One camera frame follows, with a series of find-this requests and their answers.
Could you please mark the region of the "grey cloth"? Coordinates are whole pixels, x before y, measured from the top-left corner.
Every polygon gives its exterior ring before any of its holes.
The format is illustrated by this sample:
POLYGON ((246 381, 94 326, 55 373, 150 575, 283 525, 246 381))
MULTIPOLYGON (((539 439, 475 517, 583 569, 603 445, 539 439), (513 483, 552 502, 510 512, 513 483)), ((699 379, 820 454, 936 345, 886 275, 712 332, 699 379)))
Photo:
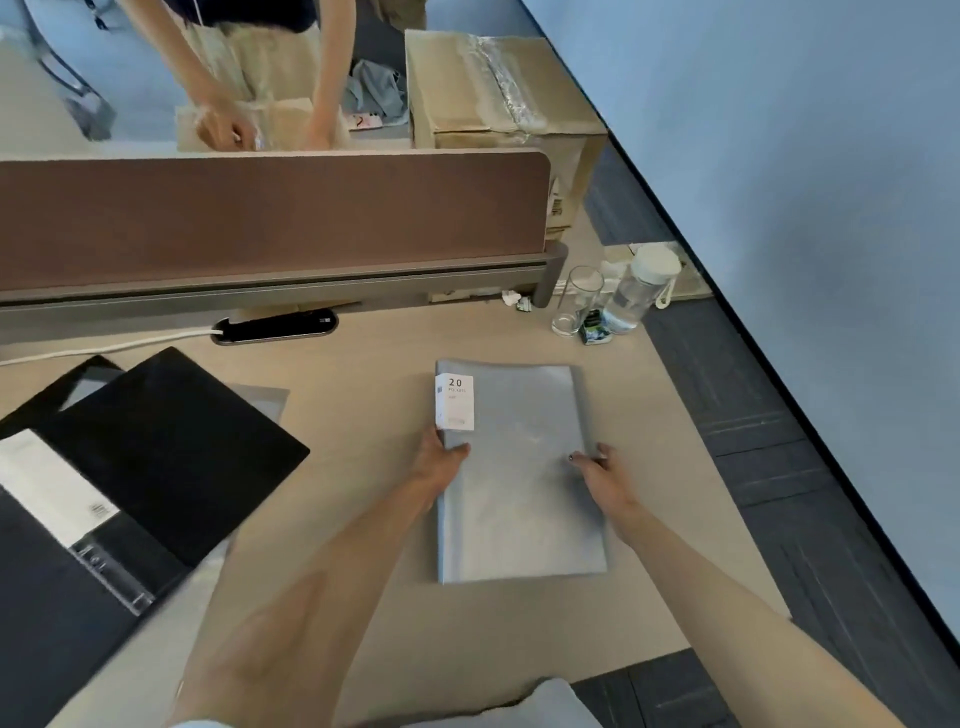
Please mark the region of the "grey cloth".
POLYGON ((408 124, 406 78, 395 69, 359 59, 346 79, 341 103, 353 131, 369 131, 408 124))

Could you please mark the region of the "clear bottle with white lid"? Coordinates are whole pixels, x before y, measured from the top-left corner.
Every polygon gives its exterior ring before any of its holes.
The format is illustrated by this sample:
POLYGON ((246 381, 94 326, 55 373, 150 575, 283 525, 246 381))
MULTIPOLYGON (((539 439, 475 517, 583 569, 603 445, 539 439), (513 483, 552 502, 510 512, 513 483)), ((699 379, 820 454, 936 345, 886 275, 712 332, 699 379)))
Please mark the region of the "clear bottle with white lid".
POLYGON ((681 272, 677 253, 666 243, 642 244, 601 310, 603 328, 613 335, 630 334, 658 300, 670 300, 681 272))

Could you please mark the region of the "grey plastic display folder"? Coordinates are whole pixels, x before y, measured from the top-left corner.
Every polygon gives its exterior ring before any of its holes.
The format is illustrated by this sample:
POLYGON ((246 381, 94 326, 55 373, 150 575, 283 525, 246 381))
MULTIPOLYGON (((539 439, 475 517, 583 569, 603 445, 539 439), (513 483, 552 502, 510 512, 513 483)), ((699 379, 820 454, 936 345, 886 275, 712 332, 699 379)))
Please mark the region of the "grey plastic display folder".
POLYGON ((583 371, 438 359, 441 442, 469 454, 437 501, 437 579, 605 574, 605 519, 573 453, 596 456, 583 371))

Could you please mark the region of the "white paper sheet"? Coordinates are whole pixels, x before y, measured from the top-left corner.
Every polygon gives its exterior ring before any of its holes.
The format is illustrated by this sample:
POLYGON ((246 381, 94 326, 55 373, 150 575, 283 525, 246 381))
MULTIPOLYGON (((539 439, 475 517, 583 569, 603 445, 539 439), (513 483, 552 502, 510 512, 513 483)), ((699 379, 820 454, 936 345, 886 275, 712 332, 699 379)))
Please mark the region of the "white paper sheet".
POLYGON ((0 441, 0 487, 66 550, 121 512, 30 430, 0 441))

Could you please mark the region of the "person's left forearm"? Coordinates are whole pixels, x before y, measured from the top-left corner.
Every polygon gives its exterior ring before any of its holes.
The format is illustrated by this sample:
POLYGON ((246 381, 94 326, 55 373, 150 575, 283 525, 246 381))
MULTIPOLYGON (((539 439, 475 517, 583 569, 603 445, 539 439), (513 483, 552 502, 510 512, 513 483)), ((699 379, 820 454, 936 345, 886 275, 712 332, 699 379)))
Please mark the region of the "person's left forearm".
POLYGON ((441 491, 436 480, 408 478, 325 543, 185 676, 170 728, 331 728, 409 532, 441 491))

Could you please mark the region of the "person's right forearm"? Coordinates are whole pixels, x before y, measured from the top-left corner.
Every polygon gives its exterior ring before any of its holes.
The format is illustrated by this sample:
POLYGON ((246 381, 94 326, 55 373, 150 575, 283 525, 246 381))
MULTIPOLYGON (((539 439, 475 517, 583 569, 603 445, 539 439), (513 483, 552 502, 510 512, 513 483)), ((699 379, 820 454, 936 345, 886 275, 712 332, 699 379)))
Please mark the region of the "person's right forearm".
POLYGON ((819 643, 641 504, 628 501, 611 522, 742 728, 906 728, 819 643))

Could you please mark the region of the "office chair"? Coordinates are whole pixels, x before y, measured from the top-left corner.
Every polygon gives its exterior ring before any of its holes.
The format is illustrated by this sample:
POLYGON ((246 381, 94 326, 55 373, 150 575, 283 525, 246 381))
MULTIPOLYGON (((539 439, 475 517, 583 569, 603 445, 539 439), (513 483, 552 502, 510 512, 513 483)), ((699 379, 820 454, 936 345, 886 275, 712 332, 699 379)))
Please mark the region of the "office chair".
POLYGON ((92 142, 113 138, 116 111, 111 103, 50 44, 28 5, 28 0, 10 0, 18 15, 17 30, 30 59, 59 88, 61 103, 83 137, 92 142))

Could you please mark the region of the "clear drinking glass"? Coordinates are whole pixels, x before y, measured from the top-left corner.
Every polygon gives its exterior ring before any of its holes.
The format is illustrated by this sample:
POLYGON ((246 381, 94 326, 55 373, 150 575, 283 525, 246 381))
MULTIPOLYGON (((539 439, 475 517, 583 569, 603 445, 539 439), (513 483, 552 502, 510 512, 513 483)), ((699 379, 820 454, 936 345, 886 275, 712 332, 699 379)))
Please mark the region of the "clear drinking glass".
POLYGON ((603 274, 592 266, 580 265, 571 269, 550 324, 553 334, 573 337, 582 330, 604 282, 603 274))

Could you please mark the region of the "large cardboard box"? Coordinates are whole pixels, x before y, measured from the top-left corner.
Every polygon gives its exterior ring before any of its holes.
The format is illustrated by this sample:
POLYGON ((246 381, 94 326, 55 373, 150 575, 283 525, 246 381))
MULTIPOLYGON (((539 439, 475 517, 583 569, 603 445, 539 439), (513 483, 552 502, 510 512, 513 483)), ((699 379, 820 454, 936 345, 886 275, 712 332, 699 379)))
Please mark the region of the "large cardboard box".
POLYGON ((404 35, 417 149, 534 147, 550 162, 546 238, 577 218, 608 131, 542 37, 441 30, 404 35))

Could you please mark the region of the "open black clip folder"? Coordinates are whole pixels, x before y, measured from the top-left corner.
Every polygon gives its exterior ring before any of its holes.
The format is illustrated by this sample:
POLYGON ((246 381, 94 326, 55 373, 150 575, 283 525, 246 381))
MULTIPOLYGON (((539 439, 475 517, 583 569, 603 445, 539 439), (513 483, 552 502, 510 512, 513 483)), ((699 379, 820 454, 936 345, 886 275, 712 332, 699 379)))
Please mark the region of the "open black clip folder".
POLYGON ((121 512, 66 549, 0 487, 0 728, 46 728, 310 453, 173 346, 70 390, 0 441, 34 432, 121 512))

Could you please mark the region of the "brown desk divider panel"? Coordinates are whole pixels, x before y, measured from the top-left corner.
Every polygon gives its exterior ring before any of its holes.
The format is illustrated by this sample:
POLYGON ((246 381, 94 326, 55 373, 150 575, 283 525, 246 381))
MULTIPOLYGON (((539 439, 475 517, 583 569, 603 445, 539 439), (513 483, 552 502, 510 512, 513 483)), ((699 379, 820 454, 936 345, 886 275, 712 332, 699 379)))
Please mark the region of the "brown desk divider panel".
POLYGON ((549 303, 533 149, 0 157, 0 345, 477 288, 549 303))

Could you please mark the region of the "person's right hand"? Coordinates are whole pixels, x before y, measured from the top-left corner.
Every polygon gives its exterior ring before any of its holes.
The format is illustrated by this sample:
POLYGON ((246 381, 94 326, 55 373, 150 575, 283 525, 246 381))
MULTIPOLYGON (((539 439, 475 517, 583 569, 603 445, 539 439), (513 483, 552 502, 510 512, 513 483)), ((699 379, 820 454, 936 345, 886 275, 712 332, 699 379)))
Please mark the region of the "person's right hand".
POLYGON ((575 451, 569 462, 580 472, 594 503, 610 522, 621 541, 630 543, 645 512, 637 498, 631 477, 615 449, 613 464, 598 464, 596 456, 575 451))

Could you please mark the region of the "small cardboard box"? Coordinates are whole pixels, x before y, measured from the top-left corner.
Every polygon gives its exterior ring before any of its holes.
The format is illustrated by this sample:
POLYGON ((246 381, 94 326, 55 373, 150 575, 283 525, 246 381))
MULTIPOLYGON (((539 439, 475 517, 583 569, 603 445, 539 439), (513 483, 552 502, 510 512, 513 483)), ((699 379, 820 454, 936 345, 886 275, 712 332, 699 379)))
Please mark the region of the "small cardboard box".
POLYGON ((183 105, 175 111, 175 147, 180 153, 303 152, 313 104, 308 98, 283 101, 205 103, 183 105), (226 112, 234 125, 229 147, 212 146, 210 121, 226 112))

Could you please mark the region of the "person's left hand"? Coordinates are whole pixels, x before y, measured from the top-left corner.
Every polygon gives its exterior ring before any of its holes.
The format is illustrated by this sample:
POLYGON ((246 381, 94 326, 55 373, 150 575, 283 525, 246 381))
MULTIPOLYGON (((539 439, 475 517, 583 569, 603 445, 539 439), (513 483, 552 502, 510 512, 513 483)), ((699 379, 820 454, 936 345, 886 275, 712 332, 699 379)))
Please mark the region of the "person's left hand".
POLYGON ((461 464, 447 464, 443 449, 447 447, 442 432, 430 424, 423 431, 414 461, 406 478, 405 488, 421 513, 426 512, 457 477, 461 464))

